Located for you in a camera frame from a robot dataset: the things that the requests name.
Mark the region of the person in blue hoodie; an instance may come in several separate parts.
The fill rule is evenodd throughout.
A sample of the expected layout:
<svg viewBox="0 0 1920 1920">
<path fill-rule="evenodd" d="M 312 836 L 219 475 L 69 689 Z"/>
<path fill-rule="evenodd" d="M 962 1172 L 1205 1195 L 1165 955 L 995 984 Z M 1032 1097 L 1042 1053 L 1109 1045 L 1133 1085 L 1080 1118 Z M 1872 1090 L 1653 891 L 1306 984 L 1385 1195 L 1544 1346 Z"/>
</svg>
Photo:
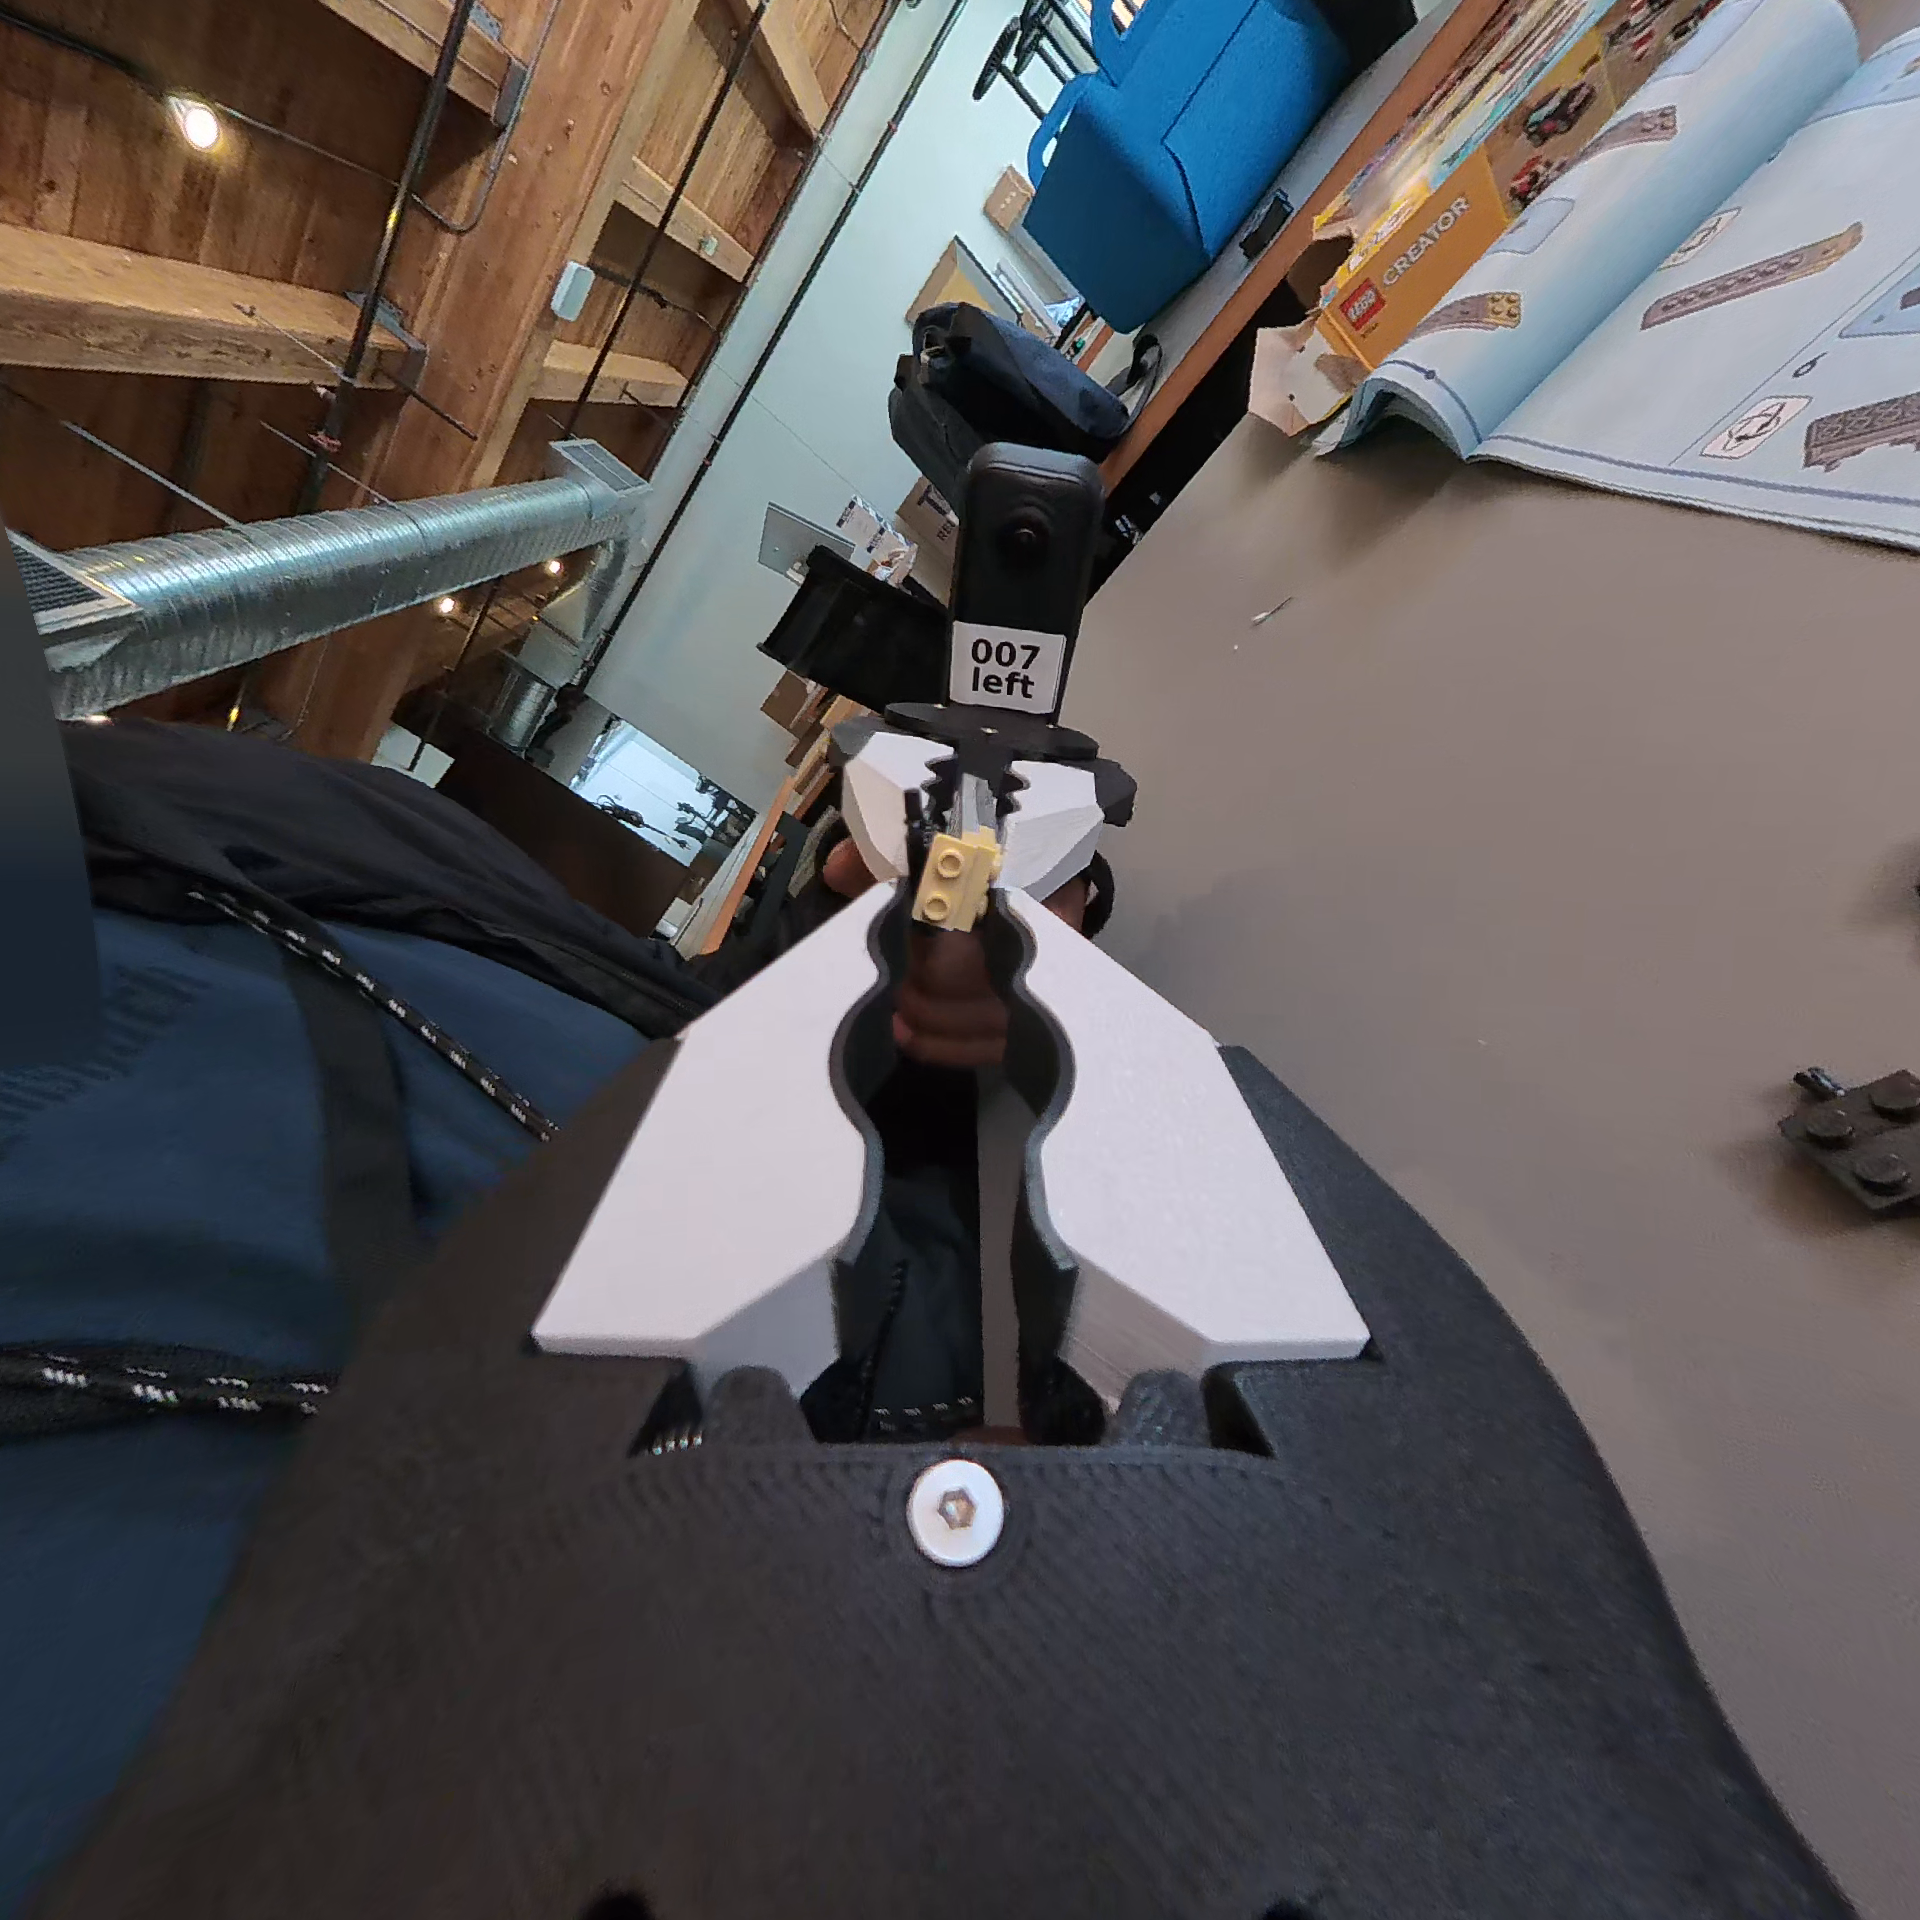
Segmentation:
<svg viewBox="0 0 1920 1920">
<path fill-rule="evenodd" d="M 325 1234 L 322 1068 L 305 1001 L 380 1042 L 389 1187 L 430 1252 L 535 1148 L 344 978 L 219 918 L 96 913 L 105 1031 L 5 1075 L 5 1346 L 337 1377 L 363 1291 Z M 26 1916 L 97 1825 L 300 1453 L 291 1421 L 135 1412 L 5 1439 L 3 1899 Z"/>
</svg>

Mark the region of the wood-edged grey table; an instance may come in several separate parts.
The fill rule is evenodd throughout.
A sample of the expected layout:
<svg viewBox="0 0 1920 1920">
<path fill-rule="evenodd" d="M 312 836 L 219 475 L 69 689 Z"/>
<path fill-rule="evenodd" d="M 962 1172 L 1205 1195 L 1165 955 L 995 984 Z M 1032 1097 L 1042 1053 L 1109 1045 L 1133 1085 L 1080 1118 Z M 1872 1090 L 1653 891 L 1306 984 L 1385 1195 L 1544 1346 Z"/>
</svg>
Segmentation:
<svg viewBox="0 0 1920 1920">
<path fill-rule="evenodd" d="M 1260 327 L 1295 326 L 1318 300 L 1327 277 L 1315 216 L 1387 146 L 1413 115 L 1451 78 L 1494 19 L 1494 2 L 1426 4 L 1417 26 L 1324 110 L 1298 150 L 1231 229 L 1229 245 L 1145 332 L 1165 348 L 1165 368 L 1100 479 L 1109 497 L 1170 497 L 1157 472 L 1175 464 L 1199 440 L 1208 406 L 1245 406 L 1252 342 Z M 1295 216 L 1279 239 L 1248 262 L 1238 239 L 1260 208 L 1285 191 Z"/>
</svg>

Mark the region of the black jacket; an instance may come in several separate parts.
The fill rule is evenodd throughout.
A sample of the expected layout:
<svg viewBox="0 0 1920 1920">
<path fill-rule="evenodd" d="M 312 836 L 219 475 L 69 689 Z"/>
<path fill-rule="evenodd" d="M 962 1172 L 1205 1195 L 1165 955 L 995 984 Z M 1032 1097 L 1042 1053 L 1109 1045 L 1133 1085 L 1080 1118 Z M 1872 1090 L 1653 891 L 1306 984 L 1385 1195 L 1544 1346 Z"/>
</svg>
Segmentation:
<svg viewBox="0 0 1920 1920">
<path fill-rule="evenodd" d="M 425 939 L 589 1004 L 648 1040 L 727 995 L 393 770 L 148 719 L 61 721 L 60 738 L 102 908 L 211 924 L 221 898 L 303 931 L 339 924 Z"/>
</svg>

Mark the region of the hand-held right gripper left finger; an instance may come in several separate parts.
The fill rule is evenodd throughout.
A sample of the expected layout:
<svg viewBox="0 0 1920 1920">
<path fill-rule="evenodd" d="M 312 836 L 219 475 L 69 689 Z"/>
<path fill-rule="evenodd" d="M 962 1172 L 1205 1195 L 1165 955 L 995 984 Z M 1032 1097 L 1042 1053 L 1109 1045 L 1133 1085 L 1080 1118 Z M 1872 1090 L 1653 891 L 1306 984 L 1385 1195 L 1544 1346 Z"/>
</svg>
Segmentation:
<svg viewBox="0 0 1920 1920">
<path fill-rule="evenodd" d="M 838 1358 L 832 1270 L 879 1168 L 847 1032 L 896 905 L 866 889 L 685 1029 L 532 1325 L 542 1353 L 680 1361 L 698 1387 L 742 1368 L 806 1387 Z"/>
</svg>

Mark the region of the instruction booklet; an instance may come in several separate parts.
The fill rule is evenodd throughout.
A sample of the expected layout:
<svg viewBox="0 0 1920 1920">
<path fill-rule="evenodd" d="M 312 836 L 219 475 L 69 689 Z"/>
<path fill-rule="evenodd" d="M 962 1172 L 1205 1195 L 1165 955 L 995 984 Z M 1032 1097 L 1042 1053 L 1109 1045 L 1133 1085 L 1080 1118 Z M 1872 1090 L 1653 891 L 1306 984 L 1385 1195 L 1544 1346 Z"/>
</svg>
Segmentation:
<svg viewBox="0 0 1920 1920">
<path fill-rule="evenodd" d="M 1917 35 L 1720 4 L 1315 440 L 1917 549 Z"/>
</svg>

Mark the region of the yellow toy set box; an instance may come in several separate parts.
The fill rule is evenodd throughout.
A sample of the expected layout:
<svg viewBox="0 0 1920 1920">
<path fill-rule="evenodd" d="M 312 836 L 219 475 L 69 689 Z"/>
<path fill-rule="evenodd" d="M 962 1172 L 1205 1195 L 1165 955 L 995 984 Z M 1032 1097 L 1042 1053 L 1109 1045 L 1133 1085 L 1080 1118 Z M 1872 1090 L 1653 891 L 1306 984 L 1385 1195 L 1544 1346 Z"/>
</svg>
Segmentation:
<svg viewBox="0 0 1920 1920">
<path fill-rule="evenodd" d="M 1339 391 L 1410 339 L 1716 4 L 1498 4 L 1460 67 L 1318 216 L 1351 249 L 1318 299 Z"/>
</svg>

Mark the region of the grey and tan brick beam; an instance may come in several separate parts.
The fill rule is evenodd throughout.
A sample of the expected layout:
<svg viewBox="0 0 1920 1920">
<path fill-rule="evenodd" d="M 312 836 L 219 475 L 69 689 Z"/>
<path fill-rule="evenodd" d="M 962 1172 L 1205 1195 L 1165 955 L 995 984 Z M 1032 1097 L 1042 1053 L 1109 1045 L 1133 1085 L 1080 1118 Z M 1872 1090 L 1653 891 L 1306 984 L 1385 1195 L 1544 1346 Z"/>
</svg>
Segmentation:
<svg viewBox="0 0 1920 1920">
<path fill-rule="evenodd" d="M 1000 842 L 995 828 L 932 833 L 909 920 L 930 931 L 971 933 L 991 903 L 998 871 Z"/>
</svg>

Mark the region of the blue felt tote bag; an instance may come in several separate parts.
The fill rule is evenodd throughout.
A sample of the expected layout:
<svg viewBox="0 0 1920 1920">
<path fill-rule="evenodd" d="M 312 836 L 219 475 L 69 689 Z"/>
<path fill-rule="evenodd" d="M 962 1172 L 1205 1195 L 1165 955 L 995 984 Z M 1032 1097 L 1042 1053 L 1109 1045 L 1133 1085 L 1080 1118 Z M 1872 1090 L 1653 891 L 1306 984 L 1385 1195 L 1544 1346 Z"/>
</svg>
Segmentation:
<svg viewBox="0 0 1920 1920">
<path fill-rule="evenodd" d="M 1120 335 L 1154 320 L 1233 242 L 1351 76 L 1310 2 L 1092 8 L 1089 74 L 1025 150 L 1025 232 Z"/>
</svg>

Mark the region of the black office chair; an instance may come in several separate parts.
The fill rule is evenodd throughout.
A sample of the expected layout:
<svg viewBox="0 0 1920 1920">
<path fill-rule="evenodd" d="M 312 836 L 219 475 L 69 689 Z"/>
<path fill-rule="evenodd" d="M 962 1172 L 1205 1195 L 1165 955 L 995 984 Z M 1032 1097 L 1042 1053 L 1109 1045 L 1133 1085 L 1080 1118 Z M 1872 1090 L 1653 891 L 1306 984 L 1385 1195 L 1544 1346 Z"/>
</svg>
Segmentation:
<svg viewBox="0 0 1920 1920">
<path fill-rule="evenodd" d="M 801 681 L 859 707 L 947 700 L 951 616 L 917 584 L 895 587 L 818 543 L 757 646 Z"/>
</svg>

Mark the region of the silver ventilation duct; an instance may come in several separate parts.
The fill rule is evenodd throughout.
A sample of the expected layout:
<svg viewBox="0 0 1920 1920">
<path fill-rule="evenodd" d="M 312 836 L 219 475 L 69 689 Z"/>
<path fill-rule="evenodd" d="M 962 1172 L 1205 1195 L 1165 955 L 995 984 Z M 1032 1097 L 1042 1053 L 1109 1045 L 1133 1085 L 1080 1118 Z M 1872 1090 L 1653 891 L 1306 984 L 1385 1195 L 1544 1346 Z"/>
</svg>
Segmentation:
<svg viewBox="0 0 1920 1920">
<path fill-rule="evenodd" d="M 651 485 L 561 441 L 536 482 L 93 546 L 57 565 L 93 590 L 43 638 L 60 721 L 276 657 L 535 562 L 641 533 Z"/>
</svg>

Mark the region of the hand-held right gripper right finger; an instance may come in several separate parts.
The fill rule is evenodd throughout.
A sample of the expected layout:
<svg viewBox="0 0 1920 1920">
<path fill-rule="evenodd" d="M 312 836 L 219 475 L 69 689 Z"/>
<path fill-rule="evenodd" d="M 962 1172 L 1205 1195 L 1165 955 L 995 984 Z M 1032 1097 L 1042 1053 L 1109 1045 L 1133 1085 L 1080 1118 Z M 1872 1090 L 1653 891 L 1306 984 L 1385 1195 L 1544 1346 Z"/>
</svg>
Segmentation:
<svg viewBox="0 0 1920 1920">
<path fill-rule="evenodd" d="M 1048 908 L 980 931 L 1009 1018 L 980 1095 L 987 1402 L 1056 1365 L 1139 1375 L 1346 1361 L 1369 1328 L 1213 1036 Z"/>
</svg>

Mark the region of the dark blue backpack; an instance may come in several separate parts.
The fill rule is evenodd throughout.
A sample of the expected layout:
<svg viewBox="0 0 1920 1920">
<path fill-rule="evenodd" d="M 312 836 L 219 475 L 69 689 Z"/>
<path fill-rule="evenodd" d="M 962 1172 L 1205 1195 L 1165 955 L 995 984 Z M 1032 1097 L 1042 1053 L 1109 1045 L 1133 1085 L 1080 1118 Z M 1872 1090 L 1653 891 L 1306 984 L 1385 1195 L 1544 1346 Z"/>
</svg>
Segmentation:
<svg viewBox="0 0 1920 1920">
<path fill-rule="evenodd" d="M 924 309 L 895 370 L 895 443 L 939 482 L 964 473 L 987 443 L 1038 446 L 1100 464 L 1127 434 L 1165 368 L 1154 332 L 1109 386 L 1022 326 L 953 300 Z"/>
</svg>

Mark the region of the person's left hand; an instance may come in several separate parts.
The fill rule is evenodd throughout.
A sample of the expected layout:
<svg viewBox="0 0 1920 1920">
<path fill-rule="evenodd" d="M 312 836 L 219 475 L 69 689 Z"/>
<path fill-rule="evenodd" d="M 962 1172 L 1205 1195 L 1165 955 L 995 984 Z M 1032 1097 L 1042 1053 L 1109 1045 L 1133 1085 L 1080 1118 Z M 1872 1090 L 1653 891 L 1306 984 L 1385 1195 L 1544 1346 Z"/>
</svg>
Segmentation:
<svg viewBox="0 0 1920 1920">
<path fill-rule="evenodd" d="M 913 926 L 895 999 L 898 1053 L 924 1068 L 998 1068 L 1008 1026 L 980 935 Z"/>
</svg>

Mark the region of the black bar stools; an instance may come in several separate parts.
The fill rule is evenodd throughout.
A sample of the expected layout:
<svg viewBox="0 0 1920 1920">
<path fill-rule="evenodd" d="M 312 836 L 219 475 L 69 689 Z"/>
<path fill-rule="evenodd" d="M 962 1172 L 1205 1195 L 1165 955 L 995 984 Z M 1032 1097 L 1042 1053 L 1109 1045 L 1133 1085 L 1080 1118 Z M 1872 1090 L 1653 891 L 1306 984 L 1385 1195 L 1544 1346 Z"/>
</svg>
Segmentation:
<svg viewBox="0 0 1920 1920">
<path fill-rule="evenodd" d="M 979 71 L 971 97 L 980 102 L 1006 88 L 1032 117 L 1045 117 L 1069 83 L 1097 67 L 1092 2 L 1022 2 Z"/>
</svg>

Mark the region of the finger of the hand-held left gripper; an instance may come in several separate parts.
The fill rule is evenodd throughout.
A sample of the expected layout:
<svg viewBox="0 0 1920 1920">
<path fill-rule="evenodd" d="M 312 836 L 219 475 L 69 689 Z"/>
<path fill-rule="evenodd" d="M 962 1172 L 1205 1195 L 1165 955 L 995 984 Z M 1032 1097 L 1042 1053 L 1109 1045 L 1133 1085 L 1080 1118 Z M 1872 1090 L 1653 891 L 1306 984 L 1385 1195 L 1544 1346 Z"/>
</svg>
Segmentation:
<svg viewBox="0 0 1920 1920">
<path fill-rule="evenodd" d="M 1006 798 L 982 786 L 980 822 L 998 848 L 991 891 L 1056 895 L 1087 870 L 1105 828 L 1092 762 L 1014 759 L 1006 786 Z"/>
<path fill-rule="evenodd" d="M 842 813 L 875 878 L 908 874 L 908 802 L 921 802 L 947 746 L 859 746 L 842 772 Z"/>
</svg>

